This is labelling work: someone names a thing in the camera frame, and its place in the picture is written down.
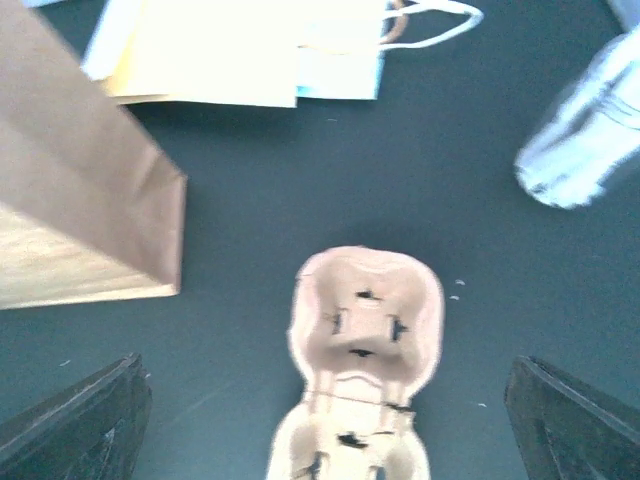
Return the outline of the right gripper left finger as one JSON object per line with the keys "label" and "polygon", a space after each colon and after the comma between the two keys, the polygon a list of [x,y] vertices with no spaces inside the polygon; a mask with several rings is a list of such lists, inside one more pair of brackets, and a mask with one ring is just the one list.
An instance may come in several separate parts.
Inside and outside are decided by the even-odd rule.
{"label": "right gripper left finger", "polygon": [[130,479],[152,407],[133,353],[1,425],[3,479]]}

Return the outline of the brown pulp cup carrier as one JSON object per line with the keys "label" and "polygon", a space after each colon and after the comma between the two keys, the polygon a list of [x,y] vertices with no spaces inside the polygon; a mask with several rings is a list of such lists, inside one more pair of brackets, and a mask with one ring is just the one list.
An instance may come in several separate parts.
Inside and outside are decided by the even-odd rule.
{"label": "brown pulp cup carrier", "polygon": [[427,479],[412,400],[442,352],[445,299],[421,261],[333,247],[300,268],[287,342],[304,390],[279,423],[270,479]]}

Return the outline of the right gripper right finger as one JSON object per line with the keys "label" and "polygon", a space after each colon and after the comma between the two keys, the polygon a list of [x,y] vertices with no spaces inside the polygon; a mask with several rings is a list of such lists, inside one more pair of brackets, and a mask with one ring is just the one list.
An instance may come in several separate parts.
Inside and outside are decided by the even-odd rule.
{"label": "right gripper right finger", "polygon": [[637,479],[639,410],[535,357],[513,361],[504,404],[530,479]]}

